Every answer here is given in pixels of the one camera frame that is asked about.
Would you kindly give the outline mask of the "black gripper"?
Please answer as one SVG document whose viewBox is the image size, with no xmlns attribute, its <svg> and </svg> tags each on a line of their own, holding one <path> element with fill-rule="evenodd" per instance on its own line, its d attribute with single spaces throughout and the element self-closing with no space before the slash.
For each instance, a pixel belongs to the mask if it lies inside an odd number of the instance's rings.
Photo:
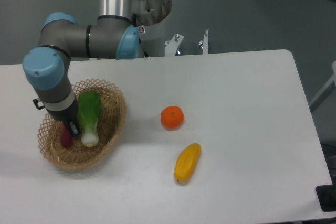
<svg viewBox="0 0 336 224">
<path fill-rule="evenodd" d="M 38 110 L 42 110 L 45 108 L 40 98 L 33 99 L 33 104 Z M 72 137 L 79 137 L 81 135 L 81 128 L 76 118 L 77 112 L 79 110 L 77 100 L 74 100 L 69 107 L 63 110 L 55 111 L 48 109 L 47 107 L 46 110 L 49 112 L 53 119 L 63 121 L 66 129 L 69 131 Z"/>
</svg>

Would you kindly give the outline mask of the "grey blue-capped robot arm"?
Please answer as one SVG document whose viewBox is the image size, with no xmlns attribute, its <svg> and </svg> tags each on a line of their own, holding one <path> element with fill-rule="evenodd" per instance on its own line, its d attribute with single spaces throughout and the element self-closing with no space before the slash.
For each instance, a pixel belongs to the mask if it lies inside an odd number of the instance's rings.
<svg viewBox="0 0 336 224">
<path fill-rule="evenodd" d="M 27 81 L 55 120 L 62 121 L 72 136 L 79 136 L 78 102 L 68 79 L 73 57 L 134 59 L 139 54 L 139 31 L 132 0 L 100 0 L 96 25 L 81 26 L 70 15 L 50 14 L 38 46 L 23 59 Z"/>
</svg>

